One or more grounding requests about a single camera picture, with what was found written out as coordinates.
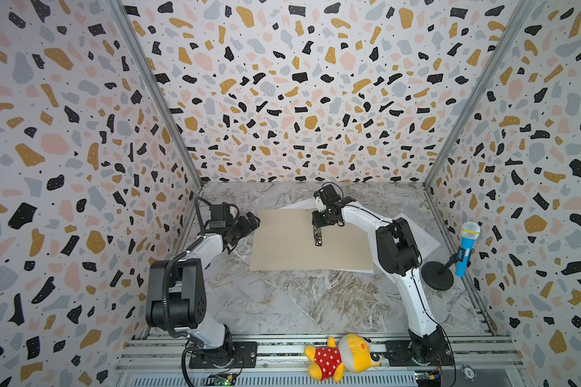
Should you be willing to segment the beige manila folder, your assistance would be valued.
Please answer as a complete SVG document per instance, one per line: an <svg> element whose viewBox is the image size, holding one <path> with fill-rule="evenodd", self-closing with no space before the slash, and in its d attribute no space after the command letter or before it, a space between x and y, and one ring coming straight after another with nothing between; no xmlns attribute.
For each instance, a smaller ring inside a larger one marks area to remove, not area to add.
<svg viewBox="0 0 581 387"><path fill-rule="evenodd" d="M316 247L309 210L263 210L254 234L252 271L374 269L366 232L353 224L322 228Z"/></svg>

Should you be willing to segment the technical drawing paper sheet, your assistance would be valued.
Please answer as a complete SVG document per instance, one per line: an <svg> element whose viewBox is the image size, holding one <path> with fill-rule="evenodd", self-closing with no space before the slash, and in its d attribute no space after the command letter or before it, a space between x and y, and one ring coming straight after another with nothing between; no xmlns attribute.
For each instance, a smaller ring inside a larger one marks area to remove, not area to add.
<svg viewBox="0 0 581 387"><path fill-rule="evenodd" d="M350 273L364 273L364 274L373 274L374 269L340 269L340 271L350 272Z"/></svg>

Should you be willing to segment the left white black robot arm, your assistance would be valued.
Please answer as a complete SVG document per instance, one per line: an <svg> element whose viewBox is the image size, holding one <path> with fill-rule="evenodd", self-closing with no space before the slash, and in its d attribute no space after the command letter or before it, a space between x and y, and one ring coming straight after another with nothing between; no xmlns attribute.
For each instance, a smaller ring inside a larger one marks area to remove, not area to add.
<svg viewBox="0 0 581 387"><path fill-rule="evenodd" d="M208 314L204 270L214 258L231 253L238 243L255 232L261 220L242 214L231 203L202 203L209 210L203 219L195 209L199 233L195 241L177 256L151 265L148 277L145 319L173 338L184 338L205 352L233 353L232 334Z"/></svg>

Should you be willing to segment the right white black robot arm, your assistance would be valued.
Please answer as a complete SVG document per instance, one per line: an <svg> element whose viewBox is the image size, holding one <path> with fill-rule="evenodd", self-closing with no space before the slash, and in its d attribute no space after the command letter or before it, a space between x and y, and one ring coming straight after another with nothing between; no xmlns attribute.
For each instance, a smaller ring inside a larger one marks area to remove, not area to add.
<svg viewBox="0 0 581 387"><path fill-rule="evenodd" d="M425 340L440 334L440 325L429 308L421 278L421 250L404 218L387 218L370 211L350 196L342 197L333 183L325 183L313 195L315 229L354 225L366 232L375 266L397 285L407 316L409 335Z"/></svg>

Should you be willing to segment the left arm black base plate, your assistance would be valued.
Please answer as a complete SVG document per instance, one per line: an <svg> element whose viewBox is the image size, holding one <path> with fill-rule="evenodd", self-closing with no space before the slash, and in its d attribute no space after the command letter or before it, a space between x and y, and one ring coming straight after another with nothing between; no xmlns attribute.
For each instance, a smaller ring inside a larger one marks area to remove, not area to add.
<svg viewBox="0 0 581 387"><path fill-rule="evenodd" d="M258 343L255 341L233 343L230 347L197 350L193 352L190 369L253 369L256 366Z"/></svg>

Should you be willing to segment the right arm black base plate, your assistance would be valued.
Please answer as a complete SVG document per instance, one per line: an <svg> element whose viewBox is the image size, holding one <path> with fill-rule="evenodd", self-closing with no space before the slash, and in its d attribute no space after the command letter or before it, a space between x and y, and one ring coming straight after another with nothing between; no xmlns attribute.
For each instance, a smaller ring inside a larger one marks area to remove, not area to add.
<svg viewBox="0 0 581 387"><path fill-rule="evenodd" d="M410 340L387 340L385 357L392 367L453 366L455 361L448 344L437 350L429 360L417 361L409 349Z"/></svg>

